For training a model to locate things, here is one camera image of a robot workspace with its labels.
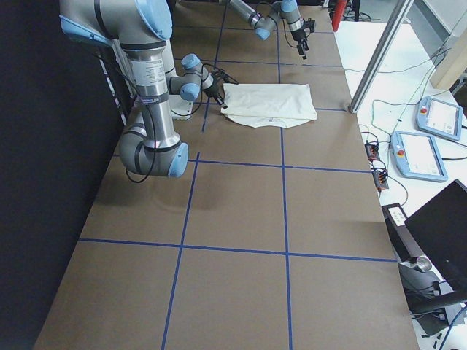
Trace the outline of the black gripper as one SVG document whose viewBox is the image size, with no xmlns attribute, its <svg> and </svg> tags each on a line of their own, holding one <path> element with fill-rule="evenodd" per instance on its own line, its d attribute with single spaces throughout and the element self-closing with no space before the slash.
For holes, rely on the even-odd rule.
<svg viewBox="0 0 467 350">
<path fill-rule="evenodd" d="M 216 82 L 213 82 L 209 87 L 204 88 L 204 93 L 209 98 L 214 98 L 221 109 L 225 109 L 227 107 L 227 104 L 225 103 L 224 98 L 221 96 L 220 89 Z"/>
<path fill-rule="evenodd" d="M 306 32 L 305 32 L 304 27 L 294 30 L 294 31 L 290 31 L 290 33 L 292 34 L 293 40 L 297 42 L 297 51 L 298 51 L 299 56 L 303 60 L 306 60 L 307 59 L 306 52 L 309 50 L 309 47 L 308 47 L 308 42 L 306 40 Z"/>
</svg>

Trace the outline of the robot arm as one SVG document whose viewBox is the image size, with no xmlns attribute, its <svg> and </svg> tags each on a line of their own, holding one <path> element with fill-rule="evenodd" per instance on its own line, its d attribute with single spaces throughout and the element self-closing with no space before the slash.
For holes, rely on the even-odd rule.
<svg viewBox="0 0 467 350">
<path fill-rule="evenodd" d="M 306 60 L 306 52 L 309 50 L 307 38 L 315 30 L 315 20 L 308 18 L 305 20 L 300 13 L 297 1 L 276 1 L 269 5 L 269 13 L 262 16 L 259 11 L 253 9 L 245 1 L 230 0 L 219 1 L 220 4 L 232 9 L 244 22 L 246 22 L 261 39 L 266 40 L 272 31 L 284 20 L 292 35 L 296 45 L 291 45 L 297 49 L 298 54 Z"/>
<path fill-rule="evenodd" d="M 172 21 L 166 1 L 61 1 L 61 28 L 76 42 L 112 46 L 117 40 L 133 74 L 142 108 L 120 139 L 120 159 L 138 175 L 180 177 L 188 162 L 188 146 L 174 130 L 169 96 L 195 101 L 206 93 L 223 106 L 214 74 L 200 59 L 186 55 L 184 74 L 165 70 L 171 63 Z"/>
</svg>

